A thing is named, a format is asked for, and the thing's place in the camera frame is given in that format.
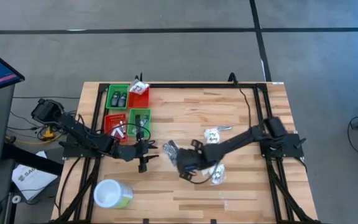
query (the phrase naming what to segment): white packet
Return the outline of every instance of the white packet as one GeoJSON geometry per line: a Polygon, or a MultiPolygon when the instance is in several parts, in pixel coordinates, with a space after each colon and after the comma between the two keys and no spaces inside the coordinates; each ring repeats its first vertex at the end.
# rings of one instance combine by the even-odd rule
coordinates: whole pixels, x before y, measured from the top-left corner
{"type": "MultiPolygon", "coordinates": [[[[220,135],[219,135],[218,128],[205,129],[204,137],[206,139],[207,144],[219,144],[220,135]]],[[[211,176],[212,185],[221,184],[225,179],[223,164],[216,164],[215,166],[202,170],[201,173],[203,176],[207,176],[207,177],[212,175],[211,176]]]]}
{"type": "Polygon", "coordinates": [[[144,91],[146,91],[146,89],[149,87],[149,84],[146,83],[142,83],[141,81],[139,81],[138,79],[135,79],[134,82],[130,85],[129,87],[129,91],[131,93],[136,93],[136,94],[143,94],[144,91]]]}

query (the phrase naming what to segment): bracket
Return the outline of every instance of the bracket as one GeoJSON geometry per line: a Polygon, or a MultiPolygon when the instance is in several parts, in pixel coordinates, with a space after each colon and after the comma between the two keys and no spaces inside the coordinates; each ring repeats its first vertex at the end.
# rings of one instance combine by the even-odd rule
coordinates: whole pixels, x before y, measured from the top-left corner
{"type": "Polygon", "coordinates": [[[228,79],[227,81],[228,81],[228,82],[233,81],[233,83],[234,83],[235,85],[238,85],[238,84],[239,84],[239,82],[237,81],[237,77],[236,77],[236,75],[235,75],[233,72],[230,73],[229,79],[228,79]]]}
{"type": "Polygon", "coordinates": [[[283,147],[280,149],[274,149],[270,147],[268,142],[260,143],[260,153],[267,159],[282,158],[282,157],[303,157],[302,143],[306,139],[300,139],[298,134],[288,134],[283,137],[283,147]]]}
{"type": "Polygon", "coordinates": [[[140,73],[140,78],[137,76],[137,75],[135,75],[135,79],[138,79],[139,81],[143,81],[143,73],[141,72],[140,73]]]}
{"type": "Polygon", "coordinates": [[[67,136],[67,140],[65,142],[60,142],[59,145],[64,147],[63,158],[97,158],[100,156],[104,156],[96,151],[82,148],[72,136],[67,136]]]}

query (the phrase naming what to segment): snack package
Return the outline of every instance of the snack package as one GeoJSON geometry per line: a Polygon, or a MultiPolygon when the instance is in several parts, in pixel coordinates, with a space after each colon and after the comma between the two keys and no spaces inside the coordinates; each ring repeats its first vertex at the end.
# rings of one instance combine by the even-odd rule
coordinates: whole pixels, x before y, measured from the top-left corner
{"type": "MultiPolygon", "coordinates": [[[[220,142],[219,129],[218,128],[205,129],[204,137],[206,139],[207,144],[219,144],[220,142]]],[[[211,177],[212,185],[221,184],[225,179],[223,164],[216,164],[215,166],[202,170],[201,173],[206,178],[212,175],[211,177]]]]}
{"type": "Polygon", "coordinates": [[[134,82],[129,86],[129,91],[131,93],[136,93],[136,94],[141,95],[144,93],[144,91],[146,91],[146,89],[149,86],[150,86],[149,84],[142,83],[138,79],[135,79],[134,82]]]}
{"type": "Polygon", "coordinates": [[[216,164],[215,166],[212,166],[208,169],[202,170],[201,173],[206,178],[208,178],[210,175],[212,175],[212,177],[211,177],[212,185],[221,184],[221,183],[223,183],[224,179],[226,178],[226,176],[224,175],[224,165],[223,164],[216,164]]]}
{"type": "Polygon", "coordinates": [[[169,159],[171,160],[173,166],[177,166],[177,155],[179,151],[178,145],[174,141],[169,141],[165,143],[163,146],[164,152],[168,155],[169,159]]]}
{"type": "Polygon", "coordinates": [[[119,139],[125,139],[125,129],[123,126],[116,125],[114,129],[111,131],[111,136],[119,138],[119,139]]]}

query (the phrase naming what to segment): cable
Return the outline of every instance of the cable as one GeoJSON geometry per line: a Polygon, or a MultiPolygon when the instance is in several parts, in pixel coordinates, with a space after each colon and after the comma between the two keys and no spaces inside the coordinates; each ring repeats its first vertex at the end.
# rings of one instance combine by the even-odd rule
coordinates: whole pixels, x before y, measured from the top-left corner
{"type": "Polygon", "coordinates": [[[203,181],[201,181],[201,182],[194,182],[194,181],[192,181],[192,180],[189,180],[189,182],[192,183],[192,184],[203,184],[203,183],[206,183],[206,182],[209,181],[209,180],[212,178],[212,176],[215,174],[216,169],[218,168],[218,166],[219,166],[219,163],[217,163],[217,164],[215,165],[214,171],[212,172],[211,175],[209,175],[209,177],[208,177],[207,179],[205,179],[205,180],[203,180],[203,181]]]}
{"type": "Polygon", "coordinates": [[[28,137],[28,138],[35,138],[35,139],[37,139],[37,137],[28,136],[28,135],[26,135],[26,134],[20,134],[20,133],[17,133],[17,132],[12,131],[12,130],[10,130],[10,129],[6,129],[6,131],[10,131],[10,132],[12,132],[12,133],[14,133],[14,134],[16,134],[16,135],[20,135],[20,136],[24,136],[24,137],[28,137]]]}
{"type": "Polygon", "coordinates": [[[12,114],[13,116],[15,116],[16,118],[23,119],[23,120],[25,120],[26,122],[28,122],[28,123],[30,123],[30,124],[32,124],[32,125],[34,125],[35,127],[39,127],[39,125],[38,125],[38,124],[34,124],[33,122],[29,121],[28,119],[26,119],[26,118],[24,118],[24,117],[22,117],[22,116],[18,116],[18,115],[16,115],[16,114],[14,114],[12,111],[10,111],[10,112],[11,112],[11,114],[12,114]]]}
{"type": "Polygon", "coordinates": [[[57,206],[57,208],[59,209],[59,213],[61,212],[61,208],[62,208],[62,198],[63,198],[63,193],[65,191],[65,187],[66,187],[66,183],[67,183],[67,180],[68,180],[68,177],[70,176],[71,172],[73,171],[74,169],[74,166],[75,164],[77,164],[78,161],[80,161],[80,157],[77,158],[77,160],[73,163],[73,165],[71,165],[70,169],[68,170],[68,173],[66,175],[66,178],[65,178],[65,181],[63,183],[63,186],[62,186],[62,190],[60,191],[60,198],[59,198],[59,205],[57,206]]]}
{"type": "Polygon", "coordinates": [[[301,158],[299,157],[294,157],[296,160],[298,160],[300,163],[302,163],[302,165],[305,167],[306,173],[308,172],[308,167],[306,166],[306,164],[301,160],[301,158]]]}
{"type": "MultiPolygon", "coordinates": [[[[43,189],[45,189],[45,188],[47,188],[47,187],[51,187],[51,186],[54,186],[54,185],[57,185],[57,184],[59,184],[59,182],[56,182],[56,183],[54,183],[54,184],[48,184],[48,185],[46,185],[45,187],[41,187],[41,188],[39,188],[39,189],[19,190],[18,192],[43,190],[43,189]]],[[[2,203],[3,201],[5,201],[8,197],[9,197],[9,194],[8,194],[7,196],[5,196],[5,197],[0,201],[0,203],[2,203]]]]}
{"type": "Polygon", "coordinates": [[[87,128],[86,128],[86,126],[85,126],[84,118],[82,117],[81,114],[78,114],[78,119],[81,120],[82,125],[84,126],[84,130],[85,130],[85,132],[87,133],[87,135],[92,136],[92,137],[96,137],[96,138],[100,137],[100,135],[91,134],[91,133],[89,132],[89,130],[87,130],[87,128]]]}
{"type": "Polygon", "coordinates": [[[353,121],[354,119],[357,119],[357,118],[358,118],[358,116],[355,116],[354,118],[352,118],[352,119],[349,121],[349,124],[347,125],[347,140],[349,140],[349,144],[352,146],[352,148],[353,148],[356,152],[358,152],[358,150],[353,146],[353,143],[352,143],[352,141],[351,141],[351,137],[350,137],[350,134],[349,134],[349,130],[350,130],[350,128],[351,128],[352,121],[353,121]]]}
{"type": "Polygon", "coordinates": [[[65,97],[65,96],[13,96],[14,99],[38,99],[38,98],[59,98],[59,99],[73,99],[78,100],[80,97],[65,97]]]}
{"type": "Polygon", "coordinates": [[[28,130],[31,130],[31,131],[35,131],[39,128],[42,128],[42,127],[32,127],[32,128],[13,128],[13,127],[7,127],[7,128],[10,128],[10,129],[13,129],[13,130],[18,130],[18,131],[28,131],[28,130]]]}
{"type": "Polygon", "coordinates": [[[54,137],[53,139],[48,140],[48,141],[44,141],[44,142],[27,142],[27,141],[21,141],[21,140],[16,140],[15,142],[19,142],[19,143],[22,143],[22,144],[42,145],[42,144],[48,144],[48,143],[51,143],[53,141],[56,141],[61,136],[62,136],[62,134],[59,134],[58,136],[54,137]]]}
{"type": "Polygon", "coordinates": [[[53,203],[55,204],[55,206],[56,206],[56,208],[57,208],[57,212],[58,212],[59,217],[60,217],[60,216],[62,215],[62,211],[60,210],[59,205],[57,205],[57,203],[56,203],[56,199],[55,199],[55,200],[53,200],[53,203]]]}
{"type": "Polygon", "coordinates": [[[244,96],[244,99],[248,106],[248,123],[249,123],[249,129],[251,129],[251,107],[249,106],[247,96],[242,92],[240,85],[237,84],[237,87],[240,90],[241,94],[244,96]]]}
{"type": "Polygon", "coordinates": [[[48,128],[48,126],[44,126],[43,128],[41,128],[41,130],[39,130],[39,132],[37,133],[37,139],[40,141],[44,141],[41,137],[42,131],[44,131],[46,128],[48,128]]]}
{"type": "MultiPolygon", "coordinates": [[[[91,133],[86,129],[85,122],[84,122],[84,118],[82,117],[81,114],[78,114],[78,120],[81,120],[81,123],[84,125],[84,130],[85,130],[85,132],[87,133],[87,135],[92,136],[92,137],[96,137],[96,138],[98,138],[98,137],[101,136],[101,135],[91,134],[91,133]]],[[[113,127],[113,128],[109,131],[109,134],[110,134],[111,131],[113,131],[115,128],[119,128],[119,127],[122,127],[122,126],[127,125],[127,124],[129,124],[129,125],[134,125],[134,126],[137,126],[137,127],[140,127],[140,128],[142,128],[142,129],[146,130],[146,131],[148,132],[148,134],[149,134],[149,138],[148,138],[146,141],[150,140],[150,138],[151,138],[151,136],[152,136],[151,132],[150,132],[147,128],[145,128],[145,127],[143,127],[143,126],[141,126],[141,125],[138,125],[138,124],[134,124],[134,123],[124,123],[124,124],[120,124],[120,125],[118,125],[118,126],[115,126],[115,127],[113,127]]]]}

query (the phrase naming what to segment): plastic cup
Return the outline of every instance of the plastic cup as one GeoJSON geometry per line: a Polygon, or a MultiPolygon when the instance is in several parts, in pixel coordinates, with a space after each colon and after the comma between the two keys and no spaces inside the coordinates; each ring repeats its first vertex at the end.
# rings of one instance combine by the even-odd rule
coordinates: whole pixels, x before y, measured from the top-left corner
{"type": "Polygon", "coordinates": [[[125,184],[107,179],[97,184],[93,198],[102,208],[126,208],[134,198],[134,193],[125,184]]]}

